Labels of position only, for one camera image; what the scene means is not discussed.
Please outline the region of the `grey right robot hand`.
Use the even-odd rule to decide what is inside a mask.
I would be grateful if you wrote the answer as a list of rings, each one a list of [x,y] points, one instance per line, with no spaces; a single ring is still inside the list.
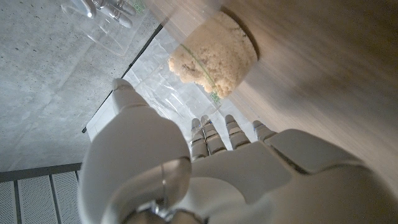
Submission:
[[[129,16],[137,14],[134,6],[125,0],[72,0],[72,3],[90,19],[100,12],[127,28],[132,27]]]

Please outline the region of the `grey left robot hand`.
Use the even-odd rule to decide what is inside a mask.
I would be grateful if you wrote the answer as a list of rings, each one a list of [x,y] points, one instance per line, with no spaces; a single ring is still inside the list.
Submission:
[[[81,165],[83,223],[396,223],[397,197],[362,160],[309,133],[231,115],[227,150],[206,118],[193,141],[132,85],[113,81],[115,117]]]

